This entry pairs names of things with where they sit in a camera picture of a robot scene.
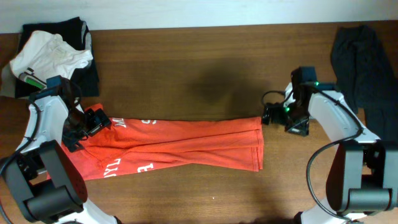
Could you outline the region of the red printed t-shirt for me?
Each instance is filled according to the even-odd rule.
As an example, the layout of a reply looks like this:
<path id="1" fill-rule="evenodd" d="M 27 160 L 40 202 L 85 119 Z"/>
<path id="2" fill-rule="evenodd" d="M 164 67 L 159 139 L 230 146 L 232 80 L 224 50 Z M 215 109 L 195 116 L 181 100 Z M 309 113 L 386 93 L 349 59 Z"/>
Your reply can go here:
<path id="1" fill-rule="evenodd" d="M 82 150 L 61 147 L 84 180 L 137 174 L 188 164 L 258 172 L 264 137 L 259 117 L 224 121 L 111 118 L 111 126 L 81 141 Z"/>

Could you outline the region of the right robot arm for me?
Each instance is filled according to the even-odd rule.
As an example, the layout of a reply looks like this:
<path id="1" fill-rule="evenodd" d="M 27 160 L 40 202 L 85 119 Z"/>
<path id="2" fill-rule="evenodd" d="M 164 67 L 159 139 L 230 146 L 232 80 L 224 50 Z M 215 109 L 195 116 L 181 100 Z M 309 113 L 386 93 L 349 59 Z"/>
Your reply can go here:
<path id="1" fill-rule="evenodd" d="M 264 124 L 283 124 L 285 131 L 305 136 L 313 118 L 330 139 L 306 166 L 307 187 L 316 204 L 298 212 L 294 223 L 360 223 L 364 217 L 397 207 L 397 143 L 383 141 L 365 127 L 330 83 L 289 83 L 280 95 L 281 102 L 263 103 Z M 326 197 L 319 200 L 310 171 L 315 159 L 333 147 Z"/>

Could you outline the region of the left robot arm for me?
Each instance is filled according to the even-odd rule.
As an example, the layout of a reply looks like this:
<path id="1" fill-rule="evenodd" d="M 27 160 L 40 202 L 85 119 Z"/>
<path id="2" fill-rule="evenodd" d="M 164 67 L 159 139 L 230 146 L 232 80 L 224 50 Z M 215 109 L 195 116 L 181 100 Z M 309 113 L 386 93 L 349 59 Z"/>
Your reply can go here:
<path id="1" fill-rule="evenodd" d="M 1 177 L 29 222 L 120 222 L 88 198 L 83 177 L 62 149 L 82 149 L 80 141 L 111 126 L 103 110 L 83 111 L 80 100 L 79 86 L 62 77 L 31 94 L 24 138 L 2 161 Z"/>

